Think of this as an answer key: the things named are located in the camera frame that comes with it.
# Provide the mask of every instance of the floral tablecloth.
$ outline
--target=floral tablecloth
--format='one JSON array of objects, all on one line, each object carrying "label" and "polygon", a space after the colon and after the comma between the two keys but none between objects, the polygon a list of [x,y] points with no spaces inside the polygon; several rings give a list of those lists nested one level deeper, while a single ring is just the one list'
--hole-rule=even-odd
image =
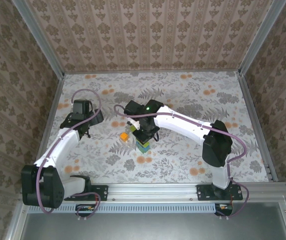
[{"label": "floral tablecloth", "polygon": [[[228,131],[244,140],[247,155],[231,163],[235,180],[268,181],[255,135],[235,72],[159,72],[66,75],[49,144],[59,125],[72,111],[71,96],[82,88],[98,92],[104,121],[90,128],[91,138],[83,137],[61,169],[68,175],[87,175],[93,183],[198,183],[211,182],[212,173],[202,160],[202,147],[167,129],[159,131],[159,142],[150,141],[142,154],[123,117],[116,116],[114,104],[130,100],[140,104],[155,99],[198,120],[225,122]],[[76,99],[98,101],[90,92]],[[127,142],[122,132],[130,134]],[[242,152],[233,141],[232,156]]]}]

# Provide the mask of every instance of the patterned wall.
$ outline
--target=patterned wall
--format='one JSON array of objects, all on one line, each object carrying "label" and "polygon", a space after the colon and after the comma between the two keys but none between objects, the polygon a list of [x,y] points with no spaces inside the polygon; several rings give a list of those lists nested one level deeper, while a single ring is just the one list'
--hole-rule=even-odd
[{"label": "patterned wall", "polygon": [[67,72],[236,69],[272,0],[28,0]]},{"label": "patterned wall", "polygon": [[0,0],[0,239],[37,155],[57,78],[10,0]]},{"label": "patterned wall", "polygon": [[286,181],[286,5],[246,73],[281,181]]}]

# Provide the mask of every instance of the orange cube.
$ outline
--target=orange cube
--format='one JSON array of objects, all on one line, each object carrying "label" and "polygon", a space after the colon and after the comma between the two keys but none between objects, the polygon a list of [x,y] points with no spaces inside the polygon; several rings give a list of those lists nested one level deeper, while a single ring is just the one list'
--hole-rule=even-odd
[{"label": "orange cube", "polygon": [[126,142],[129,138],[128,134],[123,132],[122,134],[120,134],[119,136],[121,138],[121,140],[123,140],[124,142]]}]

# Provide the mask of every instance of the blue block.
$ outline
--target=blue block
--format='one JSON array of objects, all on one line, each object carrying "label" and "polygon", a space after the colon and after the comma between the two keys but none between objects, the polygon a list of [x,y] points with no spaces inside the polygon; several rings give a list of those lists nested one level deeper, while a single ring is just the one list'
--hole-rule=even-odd
[{"label": "blue block", "polygon": [[141,151],[143,154],[146,153],[150,149],[149,145],[144,148],[139,142],[136,142],[136,146],[139,149],[139,151]]}]

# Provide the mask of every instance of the gray floor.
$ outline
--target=gray floor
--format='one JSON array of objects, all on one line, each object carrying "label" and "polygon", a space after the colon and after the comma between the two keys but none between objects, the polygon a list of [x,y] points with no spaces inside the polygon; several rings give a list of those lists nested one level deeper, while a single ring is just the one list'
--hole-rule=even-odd
[{"label": "gray floor", "polygon": [[214,214],[30,214],[23,240],[286,240],[278,204],[250,203],[229,220]]}]

